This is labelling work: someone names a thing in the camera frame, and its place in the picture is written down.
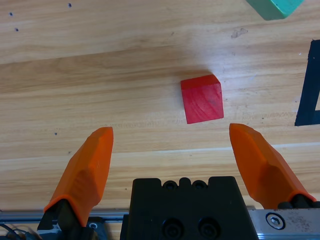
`red wooden block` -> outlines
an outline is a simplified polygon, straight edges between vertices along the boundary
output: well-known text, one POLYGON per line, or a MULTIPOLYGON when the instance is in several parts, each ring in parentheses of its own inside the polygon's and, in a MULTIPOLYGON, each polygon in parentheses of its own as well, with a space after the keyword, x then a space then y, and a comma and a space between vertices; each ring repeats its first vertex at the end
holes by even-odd
POLYGON ((183 80, 181 91, 187 124, 224 117, 221 84, 215 75, 183 80))

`black tape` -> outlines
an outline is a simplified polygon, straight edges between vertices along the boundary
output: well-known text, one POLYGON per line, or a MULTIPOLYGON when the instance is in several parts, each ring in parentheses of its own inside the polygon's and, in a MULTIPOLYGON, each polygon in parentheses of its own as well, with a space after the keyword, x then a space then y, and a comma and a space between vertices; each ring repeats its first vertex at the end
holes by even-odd
POLYGON ((320 110, 316 111, 320 93, 320 40, 313 40, 302 88, 295 126, 320 124, 320 110))

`wooden table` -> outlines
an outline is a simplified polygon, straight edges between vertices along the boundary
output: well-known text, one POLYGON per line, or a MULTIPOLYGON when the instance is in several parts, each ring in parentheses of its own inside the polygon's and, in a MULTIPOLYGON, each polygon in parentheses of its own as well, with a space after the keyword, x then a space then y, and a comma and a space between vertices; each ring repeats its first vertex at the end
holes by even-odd
POLYGON ((103 126, 115 137, 98 208, 128 208, 132 181, 150 177, 235 176, 257 205, 230 123, 260 131, 320 198, 320 126, 294 126, 319 12, 319 0, 280 21, 264 21, 245 0, 2 2, 1 210, 42 209, 71 156, 103 126), (225 117, 187 125, 180 81, 210 73, 225 117))

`metal rail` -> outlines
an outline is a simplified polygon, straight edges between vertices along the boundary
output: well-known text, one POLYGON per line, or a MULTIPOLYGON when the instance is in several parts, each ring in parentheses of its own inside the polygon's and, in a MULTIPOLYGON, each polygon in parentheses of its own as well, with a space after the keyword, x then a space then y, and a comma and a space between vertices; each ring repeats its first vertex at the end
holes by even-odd
MULTIPOLYGON (((106 223, 121 223, 128 209, 92 210, 90 217, 101 217, 106 223)), ((38 224, 42 211, 3 211, 0 212, 0 224, 38 224)))
MULTIPOLYGON (((320 240, 320 209, 250 209, 248 210, 260 240, 320 240)), ((128 209, 93 210, 90 217, 106 223, 121 223, 128 209)), ((36 224, 41 211, 0 212, 0 224, 36 224)))

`black mounting hole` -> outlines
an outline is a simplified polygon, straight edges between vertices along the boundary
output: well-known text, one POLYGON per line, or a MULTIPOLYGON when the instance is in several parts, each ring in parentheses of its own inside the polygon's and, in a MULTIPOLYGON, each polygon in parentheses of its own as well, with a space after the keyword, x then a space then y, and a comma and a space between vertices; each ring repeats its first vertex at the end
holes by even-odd
POLYGON ((195 189, 206 189, 207 188, 207 184, 204 182, 204 181, 201 181, 201 180, 197 180, 195 181, 192 186, 195 188, 195 189))
POLYGON ((174 190, 178 187, 175 181, 166 181, 163 184, 163 188, 168 189, 168 190, 174 190))
POLYGON ((215 240, 219 237, 221 228, 216 220, 205 217, 199 222, 199 232, 205 239, 215 240))
POLYGON ((184 234, 184 226, 178 219, 170 218, 163 223, 162 233, 167 240, 179 240, 184 234))
POLYGON ((92 229, 96 229, 98 226, 97 226, 97 224, 92 222, 92 223, 89 224, 89 227, 92 228, 92 229))

